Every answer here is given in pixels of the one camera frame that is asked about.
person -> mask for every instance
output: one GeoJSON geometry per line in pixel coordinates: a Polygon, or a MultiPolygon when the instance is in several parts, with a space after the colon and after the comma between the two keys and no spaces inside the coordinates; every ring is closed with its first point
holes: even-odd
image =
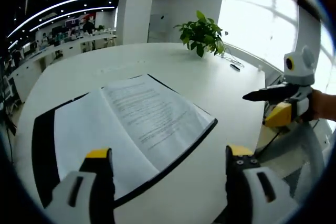
{"type": "Polygon", "coordinates": [[[86,20],[85,24],[83,25],[83,31],[88,32],[88,34],[92,34],[92,31],[94,30],[94,24],[91,23],[88,19],[86,20]]]}
{"type": "Polygon", "coordinates": [[[42,50],[47,46],[49,46],[49,38],[47,37],[46,33],[43,33],[40,49],[42,50]]]}
{"type": "Polygon", "coordinates": [[[21,53],[18,50],[15,50],[12,53],[12,56],[13,56],[13,61],[14,61],[15,68],[18,68],[19,67],[19,63],[20,63],[20,61],[22,59],[21,53]]]}
{"type": "Polygon", "coordinates": [[[303,121],[327,119],[336,122],[336,95],[325,94],[313,89],[309,106],[311,106],[312,113],[304,113],[301,117],[303,121]]]}
{"type": "Polygon", "coordinates": [[[76,39],[77,39],[77,36],[76,36],[75,30],[72,30],[71,31],[71,40],[76,40],[76,39]]]}
{"type": "Polygon", "coordinates": [[[36,41],[36,51],[39,52],[41,48],[41,43],[37,40],[36,41]]]}

cable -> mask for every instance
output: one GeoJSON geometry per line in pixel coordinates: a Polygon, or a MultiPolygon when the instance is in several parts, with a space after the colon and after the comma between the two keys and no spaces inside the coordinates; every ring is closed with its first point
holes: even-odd
{"type": "Polygon", "coordinates": [[[262,155],[262,153],[265,152],[265,150],[271,145],[271,143],[278,137],[278,135],[280,135],[280,133],[282,132],[282,130],[280,130],[273,138],[272,140],[260,151],[256,154],[256,158],[260,158],[260,156],[262,155]]]}
{"type": "Polygon", "coordinates": [[[241,68],[244,68],[244,67],[245,67],[239,60],[237,60],[236,57],[234,57],[234,56],[232,55],[231,50],[230,50],[228,47],[226,47],[226,48],[224,49],[224,52],[222,53],[221,57],[222,57],[223,59],[226,59],[226,60],[230,61],[230,62],[231,62],[233,65],[235,65],[235,66],[238,66],[238,67],[241,67],[241,68]],[[228,52],[229,52],[229,54],[231,55],[232,58],[227,57],[227,56],[224,56],[226,50],[228,50],[228,52]]]}
{"type": "MultiPolygon", "coordinates": [[[[315,126],[318,124],[318,122],[320,121],[320,119],[317,120],[317,122],[315,123],[315,125],[312,127],[313,129],[315,128],[315,126]]],[[[278,135],[280,135],[281,132],[283,132],[284,128],[282,128],[273,138],[272,140],[260,151],[256,154],[256,158],[260,158],[260,156],[262,155],[262,153],[265,152],[265,150],[271,145],[271,143],[278,137],[278,135]]]]}

paper page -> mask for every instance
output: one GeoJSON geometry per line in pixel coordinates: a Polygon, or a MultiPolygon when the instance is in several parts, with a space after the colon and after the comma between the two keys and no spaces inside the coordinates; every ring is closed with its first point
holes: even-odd
{"type": "Polygon", "coordinates": [[[55,152],[62,180],[93,149],[112,148],[115,198],[136,189],[158,170],[136,147],[111,112],[101,89],[55,111],[55,152]]]}
{"type": "Polygon", "coordinates": [[[183,154],[214,120],[147,75],[114,82],[103,91],[129,136],[159,171],[183,154]]]}

phone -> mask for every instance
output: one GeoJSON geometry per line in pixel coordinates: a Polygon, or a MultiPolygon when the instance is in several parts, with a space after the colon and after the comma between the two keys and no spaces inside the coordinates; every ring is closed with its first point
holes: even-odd
{"type": "Polygon", "coordinates": [[[234,70],[240,72],[240,68],[237,67],[236,65],[230,64],[230,67],[232,67],[234,70]]]}

black binder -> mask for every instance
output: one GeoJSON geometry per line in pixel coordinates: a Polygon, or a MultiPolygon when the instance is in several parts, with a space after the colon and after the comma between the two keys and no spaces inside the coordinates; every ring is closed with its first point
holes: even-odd
{"type": "MultiPolygon", "coordinates": [[[[165,87],[171,89],[170,87],[163,84],[159,80],[155,79],[151,75],[149,76],[153,78],[155,81],[164,85],[165,87]]],[[[31,158],[33,164],[35,184],[43,207],[47,207],[49,205],[49,203],[52,200],[52,192],[53,192],[52,190],[60,182],[60,178],[58,176],[55,145],[54,145],[55,111],[68,103],[71,103],[84,97],[85,95],[86,94],[76,97],[75,99],[70,100],[68,102],[65,102],[35,118],[33,138],[32,138],[31,158]]],[[[163,170],[162,172],[160,172],[155,177],[145,182],[135,190],[131,191],[127,195],[117,199],[114,202],[114,207],[117,208],[125,204],[126,202],[130,201],[131,199],[137,197],[138,195],[142,194],[147,189],[155,185],[157,182],[159,182],[167,174],[169,174],[183,160],[185,160],[192,151],[194,151],[199,146],[199,144],[208,136],[208,134],[212,131],[212,129],[216,126],[217,123],[218,120],[215,119],[214,123],[207,129],[207,131],[184,153],[182,153],[181,156],[179,156],[174,162],[172,162],[165,170],[163,170]]]]}

